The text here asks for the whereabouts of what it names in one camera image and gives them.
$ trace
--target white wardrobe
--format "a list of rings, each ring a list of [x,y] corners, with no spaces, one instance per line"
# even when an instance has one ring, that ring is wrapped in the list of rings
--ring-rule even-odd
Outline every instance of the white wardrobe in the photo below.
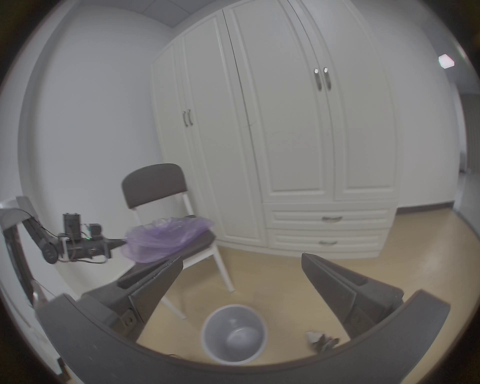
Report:
[[[387,77],[349,0],[245,0],[152,66],[166,162],[220,245],[375,257],[393,223],[399,138]]]

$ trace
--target wooden floor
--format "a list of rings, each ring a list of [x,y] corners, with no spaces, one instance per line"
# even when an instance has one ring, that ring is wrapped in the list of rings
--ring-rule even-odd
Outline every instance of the wooden floor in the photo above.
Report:
[[[232,303],[256,309],[269,330],[264,353],[251,364],[270,364],[312,355],[305,332],[348,336],[300,267],[288,258],[222,248],[236,291],[229,293],[215,262],[183,271],[167,293],[188,316],[180,320],[160,304],[138,343],[184,359],[213,363],[203,352],[200,331],[215,309]],[[451,210],[400,215],[379,258],[337,261],[339,265],[400,287],[407,300],[425,289],[451,304],[434,344],[404,383],[418,382],[447,352],[469,322],[480,296],[480,241]]]

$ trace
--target metal handle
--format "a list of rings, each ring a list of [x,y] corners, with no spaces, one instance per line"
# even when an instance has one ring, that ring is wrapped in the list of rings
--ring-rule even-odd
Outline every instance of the metal handle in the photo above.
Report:
[[[320,79],[320,74],[318,73],[318,68],[313,70],[313,75],[315,76],[315,81],[317,82],[317,88],[321,92],[322,91],[322,80]]]
[[[338,216],[338,217],[323,216],[322,217],[322,221],[325,221],[327,223],[338,223],[342,219],[343,219],[343,216]]]
[[[188,121],[190,122],[190,125],[193,125],[192,123],[192,118],[190,117],[190,110],[187,110],[187,116],[188,116]]]
[[[185,120],[185,111],[183,111],[183,122],[185,123],[185,127],[188,127],[187,121]]]
[[[318,242],[320,245],[326,245],[327,247],[331,247],[332,245],[335,245],[338,243],[338,241],[319,241]]]
[[[330,74],[328,73],[328,68],[324,68],[325,82],[327,83],[327,89],[330,91],[332,89],[332,81],[330,80]]]

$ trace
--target bucket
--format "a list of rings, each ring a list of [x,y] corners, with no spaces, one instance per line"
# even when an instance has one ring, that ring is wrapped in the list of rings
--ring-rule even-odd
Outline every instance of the bucket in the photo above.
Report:
[[[253,361],[262,354],[266,343],[265,321],[245,305],[217,309],[202,328],[202,347],[220,364],[241,365]]]

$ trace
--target plastic bag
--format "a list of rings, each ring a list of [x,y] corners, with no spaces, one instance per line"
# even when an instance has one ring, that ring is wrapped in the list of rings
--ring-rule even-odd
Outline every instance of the plastic bag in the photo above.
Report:
[[[134,227],[125,235],[123,255],[137,263],[152,263],[181,250],[214,222],[203,217],[171,217]]]

